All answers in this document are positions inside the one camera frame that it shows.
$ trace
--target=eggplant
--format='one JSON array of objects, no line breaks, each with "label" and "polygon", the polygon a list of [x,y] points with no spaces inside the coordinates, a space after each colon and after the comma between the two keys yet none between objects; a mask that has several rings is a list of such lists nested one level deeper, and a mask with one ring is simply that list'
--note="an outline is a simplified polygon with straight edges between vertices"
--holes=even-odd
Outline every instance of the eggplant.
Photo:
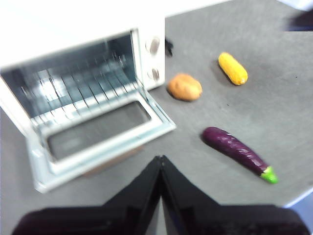
[{"label": "eggplant", "polygon": [[209,146],[236,160],[264,180],[272,184],[278,182],[273,168],[228,132],[217,127],[208,127],[203,131],[202,138]]}]

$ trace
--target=gray table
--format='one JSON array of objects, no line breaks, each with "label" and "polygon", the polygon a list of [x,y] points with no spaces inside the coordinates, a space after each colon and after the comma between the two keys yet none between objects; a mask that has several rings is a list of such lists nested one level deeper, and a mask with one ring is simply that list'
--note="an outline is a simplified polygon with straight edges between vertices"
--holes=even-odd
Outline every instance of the gray table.
[{"label": "gray table", "polygon": [[[145,145],[133,157],[47,194],[33,188],[25,140],[1,111],[1,230],[10,234],[28,211],[55,206],[101,205],[155,155],[165,154],[196,186],[222,204],[285,205],[313,185],[313,34],[281,32],[298,13],[274,0],[235,0],[166,20],[175,44],[166,79],[185,72],[202,83],[202,97],[182,102],[165,85],[152,96],[178,128]],[[228,51],[248,70],[232,85],[217,64]],[[251,146],[275,169],[270,185],[203,144],[199,134],[217,126]],[[165,234],[164,219],[150,233]]]}]

